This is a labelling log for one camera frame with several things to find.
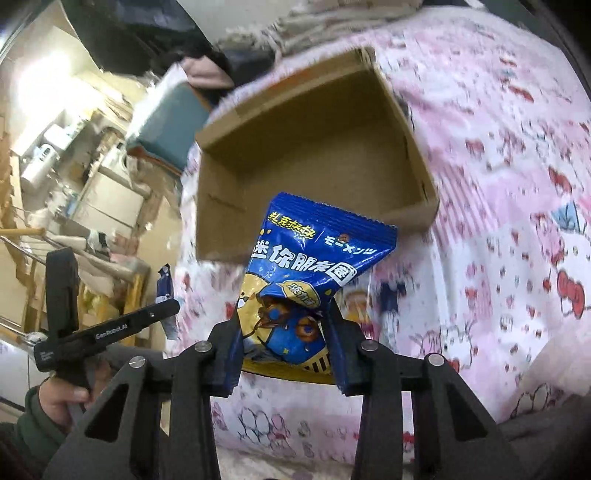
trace pink bedsheet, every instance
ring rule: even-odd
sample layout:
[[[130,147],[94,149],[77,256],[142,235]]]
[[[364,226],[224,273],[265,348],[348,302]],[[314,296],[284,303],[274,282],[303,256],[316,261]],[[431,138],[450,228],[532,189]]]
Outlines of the pink bedsheet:
[[[429,232],[401,239],[342,301],[369,296],[368,335],[404,355],[442,353],[498,421],[556,404],[560,390],[542,384],[524,392],[520,380],[553,334],[591,319],[591,108],[575,73],[559,50],[493,15],[423,9],[285,59],[233,92],[213,117],[358,45],[375,48],[408,103],[441,207]],[[196,145],[183,176],[175,277],[181,338],[169,342],[169,355],[230,316],[242,281],[239,267],[195,260],[199,155]],[[412,455],[406,397],[405,405]],[[222,446],[351,462],[361,399],[336,387],[244,374],[231,398],[212,401],[212,411]]]

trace green sleeve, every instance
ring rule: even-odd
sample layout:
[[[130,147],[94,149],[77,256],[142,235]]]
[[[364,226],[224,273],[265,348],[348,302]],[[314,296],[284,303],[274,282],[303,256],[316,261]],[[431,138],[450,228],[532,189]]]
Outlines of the green sleeve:
[[[46,465],[66,439],[66,434],[41,409],[38,390],[39,387],[34,387],[27,392],[25,413],[16,424],[2,424],[0,427],[10,435],[23,458],[32,456]]]

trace metal screw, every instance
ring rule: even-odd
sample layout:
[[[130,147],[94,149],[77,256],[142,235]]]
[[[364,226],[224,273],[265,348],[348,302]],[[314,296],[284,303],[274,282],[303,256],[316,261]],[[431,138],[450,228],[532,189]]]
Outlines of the metal screw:
[[[378,349],[379,343],[375,340],[364,340],[361,342],[361,350],[365,350],[366,352],[375,352]]]
[[[195,350],[199,353],[209,352],[212,349],[212,343],[207,340],[201,340],[195,343]]]
[[[131,368],[142,368],[146,363],[146,359],[143,356],[135,356],[129,361]]]
[[[445,357],[439,353],[432,353],[429,355],[429,363],[434,367],[440,367],[445,363]]]

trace box flap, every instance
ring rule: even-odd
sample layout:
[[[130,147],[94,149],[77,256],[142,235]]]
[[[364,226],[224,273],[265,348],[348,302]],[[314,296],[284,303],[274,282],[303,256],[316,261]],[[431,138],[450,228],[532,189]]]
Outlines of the box flap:
[[[223,139],[240,124],[284,103],[295,96],[312,90],[354,72],[373,68],[375,51],[372,47],[356,48],[336,57],[314,63],[294,72],[278,83],[245,100],[224,116],[197,132],[195,140],[202,149]]]

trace printed logo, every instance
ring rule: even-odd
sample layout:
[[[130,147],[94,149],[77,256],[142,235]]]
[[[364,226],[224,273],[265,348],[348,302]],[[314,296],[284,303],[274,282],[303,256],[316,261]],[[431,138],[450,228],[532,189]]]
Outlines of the printed logo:
[[[286,280],[278,284],[285,296],[300,305],[316,309],[320,307],[320,297],[312,285],[305,281]]]
[[[341,287],[344,287],[348,282],[353,280],[353,277],[357,275],[357,269],[353,265],[349,265],[345,262],[339,262],[336,265],[330,267],[326,274],[337,282]]]
[[[120,332],[122,330],[125,330],[126,328],[127,328],[127,324],[125,323],[123,325],[118,326],[117,328],[113,328],[111,330],[107,330],[106,332],[97,333],[95,335],[95,339],[100,340],[100,339],[102,339],[102,338],[104,338],[106,336],[113,335],[114,333],[117,333],[117,332]]]

